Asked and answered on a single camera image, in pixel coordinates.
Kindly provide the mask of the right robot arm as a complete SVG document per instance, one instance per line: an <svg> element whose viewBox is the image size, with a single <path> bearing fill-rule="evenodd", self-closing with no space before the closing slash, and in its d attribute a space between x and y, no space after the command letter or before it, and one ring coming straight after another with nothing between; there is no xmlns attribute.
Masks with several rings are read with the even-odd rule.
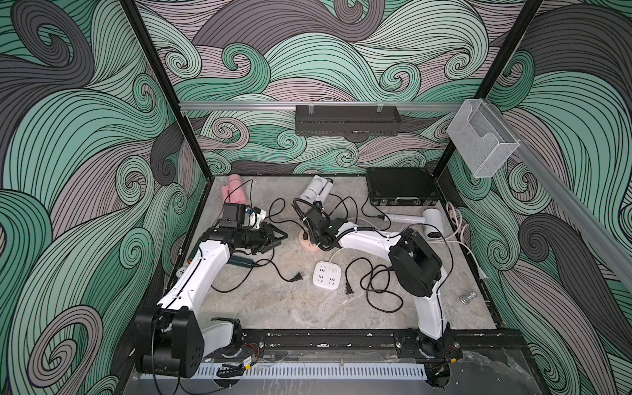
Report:
<svg viewBox="0 0 632 395"><path fill-rule="evenodd" d="M310 240L322 251L358 250L389 261L401 288L414 298L421 334L434 341L442 339L447 322L439 295L448 272L422 234L411 227L386 232L360 226L344 218L327 217L313 208L300 218Z"/></svg>

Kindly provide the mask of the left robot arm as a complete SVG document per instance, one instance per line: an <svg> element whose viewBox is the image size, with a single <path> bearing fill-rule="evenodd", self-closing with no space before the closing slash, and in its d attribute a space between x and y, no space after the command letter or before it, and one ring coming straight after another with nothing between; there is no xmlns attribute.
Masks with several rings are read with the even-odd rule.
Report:
<svg viewBox="0 0 632 395"><path fill-rule="evenodd" d="M202 328L198 315L212 283L235 251L267 253L288 234L266 221L259 208L225 205L227 214L202 233L189 266L154 307L135 318L135 367L143 374L193 377L214 352L237 354L242 347L238 319L215 318Z"/></svg>

